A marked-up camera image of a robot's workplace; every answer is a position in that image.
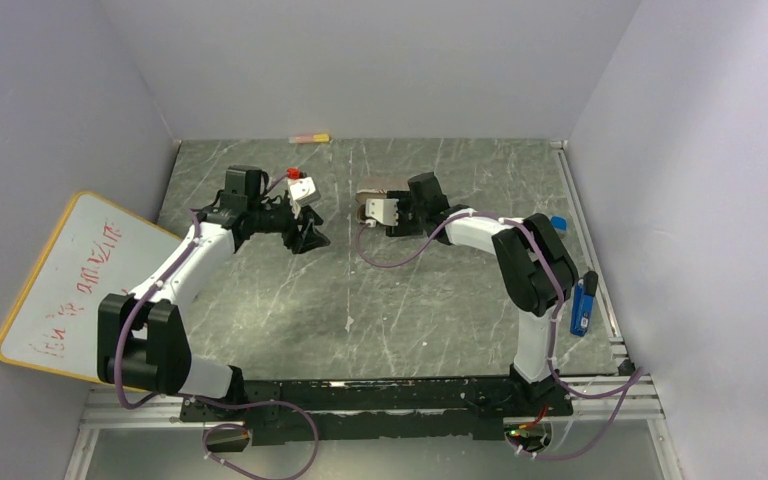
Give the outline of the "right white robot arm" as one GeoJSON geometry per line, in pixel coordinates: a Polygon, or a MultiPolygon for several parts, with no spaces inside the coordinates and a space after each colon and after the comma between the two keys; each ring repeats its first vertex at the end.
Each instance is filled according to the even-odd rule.
{"type": "Polygon", "coordinates": [[[405,190],[367,200],[366,212],[391,237],[426,234],[429,241],[470,247],[495,257],[505,291],[518,311],[513,370],[522,378],[509,389],[513,408],[536,413],[548,400],[542,382],[556,364],[558,323],[580,275],[550,218],[535,213],[505,217],[451,204],[437,177],[410,178],[405,190]]]}

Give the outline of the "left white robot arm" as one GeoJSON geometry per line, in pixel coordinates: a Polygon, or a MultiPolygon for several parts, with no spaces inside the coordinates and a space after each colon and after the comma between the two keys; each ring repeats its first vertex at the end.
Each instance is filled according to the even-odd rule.
{"type": "Polygon", "coordinates": [[[208,205],[192,210],[191,226],[174,252],[126,294],[110,293],[97,315],[100,381],[153,394],[206,397],[218,418],[246,405],[241,371],[206,360],[190,348],[184,314],[215,271],[255,234],[278,234],[293,254],[329,245],[312,205],[314,179],[290,168],[271,180],[258,167],[231,166],[208,205]]]}

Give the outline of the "brown glasses case green lining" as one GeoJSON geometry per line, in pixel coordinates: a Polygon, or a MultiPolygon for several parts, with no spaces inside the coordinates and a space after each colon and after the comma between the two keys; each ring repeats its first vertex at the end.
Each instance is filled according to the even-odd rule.
{"type": "Polygon", "coordinates": [[[399,175],[379,175],[361,178],[356,185],[355,198],[364,203],[369,198],[386,198],[390,192],[407,192],[408,178],[399,175]]]}

